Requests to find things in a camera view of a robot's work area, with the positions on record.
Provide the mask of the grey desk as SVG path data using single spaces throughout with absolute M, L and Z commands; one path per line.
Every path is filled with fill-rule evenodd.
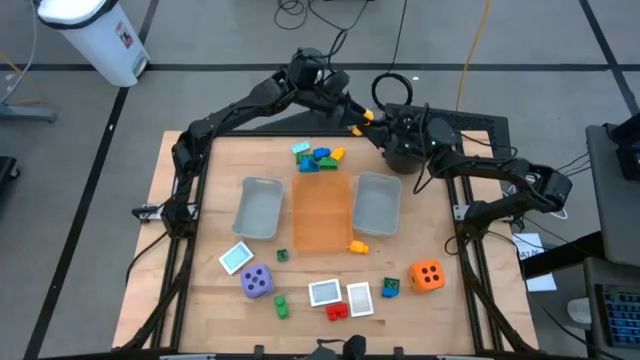
M 605 127 L 585 131 L 606 257 L 640 267 L 640 182 L 624 178 Z
M 617 348 L 607 344 L 595 297 L 596 284 L 640 288 L 640 268 L 588 258 L 584 263 L 584 272 L 592 316 L 592 343 L 596 356 L 615 360 L 640 360 L 640 349 Z

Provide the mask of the grey stand foot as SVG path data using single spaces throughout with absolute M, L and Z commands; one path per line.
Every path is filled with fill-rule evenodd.
M 57 115 L 48 108 L 0 103 L 0 120 L 39 120 L 55 123 Z

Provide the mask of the white computer mouse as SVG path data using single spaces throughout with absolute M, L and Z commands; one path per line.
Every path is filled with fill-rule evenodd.
M 567 313 L 576 323 L 590 325 L 592 323 L 591 308 L 587 297 L 572 299 L 567 303 Z

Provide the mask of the white trash bin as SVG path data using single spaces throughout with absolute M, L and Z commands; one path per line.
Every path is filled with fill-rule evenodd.
M 114 86 L 136 85 L 150 62 L 120 0 L 41 0 L 37 16 Z

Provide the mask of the black desk leg bar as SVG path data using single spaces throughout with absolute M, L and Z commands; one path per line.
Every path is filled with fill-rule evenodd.
M 604 242 L 600 231 L 521 260 L 520 267 L 523 278 L 528 280 L 581 264 L 589 257 L 605 258 Z

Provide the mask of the grey plastic bin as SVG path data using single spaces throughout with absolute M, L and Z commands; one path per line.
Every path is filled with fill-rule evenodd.
M 353 211 L 353 228 L 365 234 L 390 237 L 399 227 L 402 183 L 398 177 L 375 172 L 360 174 Z
M 243 238 L 268 241 L 275 237 L 284 185 L 270 178 L 245 177 L 232 231 Z

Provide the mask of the purple foam die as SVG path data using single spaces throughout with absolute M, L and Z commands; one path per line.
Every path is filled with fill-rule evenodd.
M 270 268 L 266 264 L 252 265 L 243 270 L 241 286 L 249 299 L 270 294 L 275 290 Z

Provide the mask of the black perforated case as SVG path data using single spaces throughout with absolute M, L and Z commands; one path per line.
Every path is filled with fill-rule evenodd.
M 455 145 L 461 145 L 463 131 L 486 131 L 489 139 L 484 140 L 484 143 L 491 147 L 493 155 L 498 159 L 506 159 L 514 153 L 510 145 L 508 120 L 504 117 L 425 106 L 398 104 L 386 106 L 384 116 L 399 117 L 400 115 L 419 116 L 423 121 L 424 150 L 432 154 L 431 159 L 448 149 L 453 149 Z

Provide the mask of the teal framed card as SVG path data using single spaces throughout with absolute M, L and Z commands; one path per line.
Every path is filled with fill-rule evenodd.
M 243 241 L 239 241 L 219 257 L 219 262 L 228 275 L 233 275 L 253 257 L 254 254 L 248 246 Z

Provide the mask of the orange translucent plastic bin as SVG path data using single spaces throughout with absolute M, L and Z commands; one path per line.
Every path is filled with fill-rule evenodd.
M 292 237 L 301 254 L 346 252 L 353 241 L 351 179 L 346 172 L 300 173 L 292 182 Z

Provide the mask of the orange foam die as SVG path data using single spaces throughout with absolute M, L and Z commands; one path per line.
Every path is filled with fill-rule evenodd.
M 409 284 L 415 293 L 426 293 L 446 284 L 444 270 L 437 260 L 424 260 L 408 268 Z

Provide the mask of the backlit keyboard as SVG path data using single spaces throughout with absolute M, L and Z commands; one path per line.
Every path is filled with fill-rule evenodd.
M 596 284 L 595 297 L 607 344 L 640 349 L 640 288 Z

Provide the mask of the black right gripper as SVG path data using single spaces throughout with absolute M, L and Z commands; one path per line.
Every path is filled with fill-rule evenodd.
M 389 143 L 413 143 L 420 144 L 424 149 L 422 125 L 423 121 L 419 116 L 384 116 L 371 121 L 363 134 L 378 148 L 385 149 Z

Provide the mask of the black desk equipment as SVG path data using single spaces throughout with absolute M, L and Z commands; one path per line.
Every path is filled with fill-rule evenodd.
M 604 128 L 617 145 L 616 155 L 624 178 L 640 182 L 640 112 L 619 125 L 605 123 Z

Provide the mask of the white paper sheet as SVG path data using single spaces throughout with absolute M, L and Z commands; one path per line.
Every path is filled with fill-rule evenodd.
M 529 292 L 554 292 L 557 290 L 555 279 L 551 273 L 527 279 L 526 286 Z
M 520 260 L 525 260 L 546 251 L 538 233 L 514 233 L 512 241 L 517 247 Z

